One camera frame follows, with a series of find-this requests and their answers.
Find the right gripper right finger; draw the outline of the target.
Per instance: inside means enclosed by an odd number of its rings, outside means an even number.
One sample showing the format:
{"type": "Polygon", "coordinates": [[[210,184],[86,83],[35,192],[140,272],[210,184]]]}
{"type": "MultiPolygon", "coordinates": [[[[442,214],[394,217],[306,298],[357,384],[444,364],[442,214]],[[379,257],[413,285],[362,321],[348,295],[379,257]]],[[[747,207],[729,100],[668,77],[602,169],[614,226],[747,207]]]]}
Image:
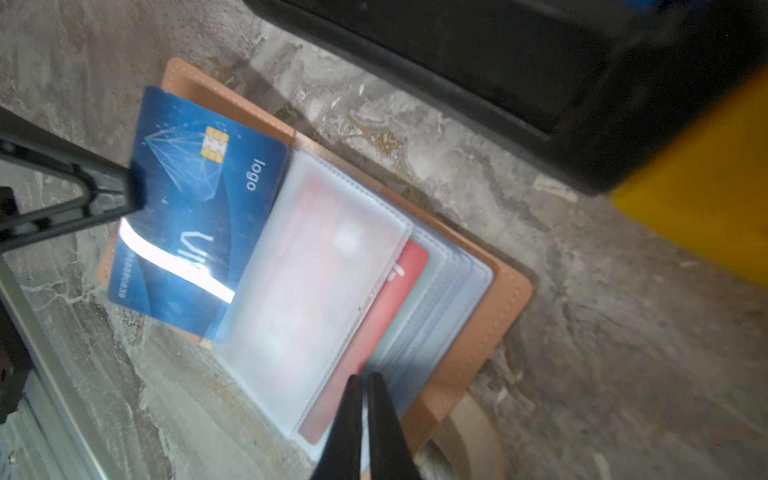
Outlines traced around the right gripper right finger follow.
{"type": "Polygon", "coordinates": [[[370,477],[372,480],[421,480],[388,393],[375,372],[368,385],[370,477]]]}

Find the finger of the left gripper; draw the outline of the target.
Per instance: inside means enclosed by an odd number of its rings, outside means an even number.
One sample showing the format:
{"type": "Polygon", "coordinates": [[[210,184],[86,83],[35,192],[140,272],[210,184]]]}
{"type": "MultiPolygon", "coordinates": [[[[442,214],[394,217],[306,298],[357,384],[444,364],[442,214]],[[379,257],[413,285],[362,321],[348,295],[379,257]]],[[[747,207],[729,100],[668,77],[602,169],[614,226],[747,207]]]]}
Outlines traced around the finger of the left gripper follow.
{"type": "Polygon", "coordinates": [[[110,223],[145,203],[141,176],[1,110],[1,250],[110,223]]]}

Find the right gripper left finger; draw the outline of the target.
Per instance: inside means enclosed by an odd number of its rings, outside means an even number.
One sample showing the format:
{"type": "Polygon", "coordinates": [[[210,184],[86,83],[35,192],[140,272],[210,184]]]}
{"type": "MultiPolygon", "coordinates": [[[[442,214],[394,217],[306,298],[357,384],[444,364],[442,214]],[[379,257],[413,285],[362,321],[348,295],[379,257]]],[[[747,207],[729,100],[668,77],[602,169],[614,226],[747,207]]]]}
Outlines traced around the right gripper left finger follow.
{"type": "Polygon", "coordinates": [[[311,480],[358,480],[362,443],[363,385],[349,377],[327,442],[311,480]]]}

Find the blue VIP credit card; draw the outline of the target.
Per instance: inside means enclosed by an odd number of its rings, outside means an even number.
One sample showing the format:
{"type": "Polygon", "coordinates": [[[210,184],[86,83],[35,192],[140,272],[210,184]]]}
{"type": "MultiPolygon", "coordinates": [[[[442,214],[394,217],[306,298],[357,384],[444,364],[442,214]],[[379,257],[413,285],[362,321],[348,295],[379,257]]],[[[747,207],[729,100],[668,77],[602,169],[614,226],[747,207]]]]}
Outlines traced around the blue VIP credit card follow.
{"type": "Polygon", "coordinates": [[[158,87],[144,91],[109,299],[203,337],[226,313],[277,196],[287,146],[158,87]]]}

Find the tan leather card holder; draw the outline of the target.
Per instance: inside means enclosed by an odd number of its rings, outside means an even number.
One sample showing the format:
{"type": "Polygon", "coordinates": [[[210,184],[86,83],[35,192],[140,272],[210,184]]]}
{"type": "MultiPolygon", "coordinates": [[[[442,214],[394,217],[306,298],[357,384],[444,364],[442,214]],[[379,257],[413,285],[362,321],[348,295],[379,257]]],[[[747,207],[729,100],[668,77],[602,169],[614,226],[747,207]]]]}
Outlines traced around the tan leather card holder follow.
{"type": "Polygon", "coordinates": [[[379,372],[414,454],[435,443],[462,479],[500,479],[498,430],[468,388],[532,295],[530,281],[393,190],[189,63],[158,88],[288,148],[277,196],[226,313],[205,336],[215,359],[289,441],[409,240],[429,254],[363,371],[360,478],[370,477],[368,385],[379,372]]]}

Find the red VIP credit card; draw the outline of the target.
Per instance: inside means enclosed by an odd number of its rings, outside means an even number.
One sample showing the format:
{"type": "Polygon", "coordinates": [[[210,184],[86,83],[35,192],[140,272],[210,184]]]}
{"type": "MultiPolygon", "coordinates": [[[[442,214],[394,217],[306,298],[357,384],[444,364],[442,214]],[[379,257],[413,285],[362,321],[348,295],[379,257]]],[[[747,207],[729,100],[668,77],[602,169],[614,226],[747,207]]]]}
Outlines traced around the red VIP credit card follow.
{"type": "Polygon", "coordinates": [[[359,375],[426,268],[427,251],[409,240],[350,341],[335,370],[299,427],[299,437],[319,443],[333,421],[348,377],[359,375]]]}

